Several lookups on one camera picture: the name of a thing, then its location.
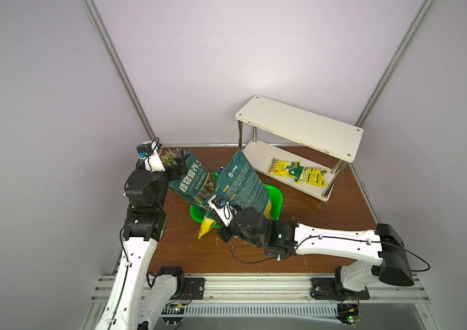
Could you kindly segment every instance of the dark green bag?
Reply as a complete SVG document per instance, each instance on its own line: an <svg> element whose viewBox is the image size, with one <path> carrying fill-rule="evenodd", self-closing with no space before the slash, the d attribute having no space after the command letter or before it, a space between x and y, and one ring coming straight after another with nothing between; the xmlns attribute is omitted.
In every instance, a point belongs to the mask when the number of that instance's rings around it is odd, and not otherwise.
<svg viewBox="0 0 467 330"><path fill-rule="evenodd" d="M217 178L216 194L222 194L241 208L253 207L271 219L272 204L264 184L253 170L242 150L233 155L232 160Z"/></svg>
<svg viewBox="0 0 467 330"><path fill-rule="evenodd" d="M191 149L186 154L186 164L187 174L180 180L171 181L169 187L204 214L204 200L213 194L217 181L197 160Z"/></svg>

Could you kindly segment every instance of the yellow snack bag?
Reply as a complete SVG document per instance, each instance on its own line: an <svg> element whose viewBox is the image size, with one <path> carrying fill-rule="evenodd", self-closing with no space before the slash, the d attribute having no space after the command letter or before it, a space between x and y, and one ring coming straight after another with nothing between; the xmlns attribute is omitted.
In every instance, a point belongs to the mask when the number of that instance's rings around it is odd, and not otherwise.
<svg viewBox="0 0 467 330"><path fill-rule="evenodd" d="M327 173L327 171L321 168L304 167L299 179L301 181L305 181L308 184L323 188L327 186L325 179L323 179L323 175L325 173Z"/></svg>
<svg viewBox="0 0 467 330"><path fill-rule="evenodd" d="M207 234L216 223L217 222L215 220L208 218L206 213L206 215L204 215L204 219L202 220L201 227L198 229L198 239L200 239L202 235Z"/></svg>
<svg viewBox="0 0 467 330"><path fill-rule="evenodd" d="M284 177L293 177L294 182L298 184L301 180L318 187L327 186L325 179L323 179L323 175L327 173L326 170L321 168L303 167L300 166L299 162L284 162L274 158L268 173Z"/></svg>
<svg viewBox="0 0 467 330"><path fill-rule="evenodd" d="M268 170L268 174L293 177L296 183L299 181L301 175L299 162L285 162L275 159L272 161L272 166Z"/></svg>

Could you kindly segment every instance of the shelf top board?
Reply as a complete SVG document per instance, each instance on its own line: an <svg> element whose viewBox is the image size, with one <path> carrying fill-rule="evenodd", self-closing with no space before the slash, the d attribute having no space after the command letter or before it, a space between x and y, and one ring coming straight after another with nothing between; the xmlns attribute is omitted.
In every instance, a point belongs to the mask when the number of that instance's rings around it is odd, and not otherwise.
<svg viewBox="0 0 467 330"><path fill-rule="evenodd" d="M362 140L360 127L259 95L248 101L235 118L349 163L354 161Z"/></svg>

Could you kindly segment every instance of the white wall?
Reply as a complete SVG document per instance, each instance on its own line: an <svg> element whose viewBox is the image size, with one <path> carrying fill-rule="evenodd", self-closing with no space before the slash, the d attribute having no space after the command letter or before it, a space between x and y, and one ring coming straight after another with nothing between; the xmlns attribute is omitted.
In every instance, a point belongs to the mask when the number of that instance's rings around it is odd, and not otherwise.
<svg viewBox="0 0 467 330"><path fill-rule="evenodd" d="M81 1L0 1L0 329L75 329L143 128Z"/></svg>
<svg viewBox="0 0 467 330"><path fill-rule="evenodd" d="M445 328L467 329L467 0L437 2L363 128L382 221L431 263L419 278Z"/></svg>
<svg viewBox="0 0 467 330"><path fill-rule="evenodd" d="M255 94L354 124L421 0L96 3L162 141L219 143Z"/></svg>

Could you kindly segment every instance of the green plastic tray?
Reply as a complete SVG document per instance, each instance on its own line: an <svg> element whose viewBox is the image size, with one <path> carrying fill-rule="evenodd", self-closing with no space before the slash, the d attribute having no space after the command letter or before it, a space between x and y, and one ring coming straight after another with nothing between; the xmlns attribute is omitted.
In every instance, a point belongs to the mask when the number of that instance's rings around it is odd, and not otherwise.
<svg viewBox="0 0 467 330"><path fill-rule="evenodd" d="M212 175L215 178L217 178L218 176L217 173L213 173ZM268 192L268 197L270 198L270 202L272 203L272 220L279 220L279 215L281 214L281 207L283 206L283 194L279 189L268 184L265 184L264 188L266 188ZM190 207L190 214L193 220L197 221L198 223L202 223L204 215L199 209L197 209L193 205L191 205Z"/></svg>

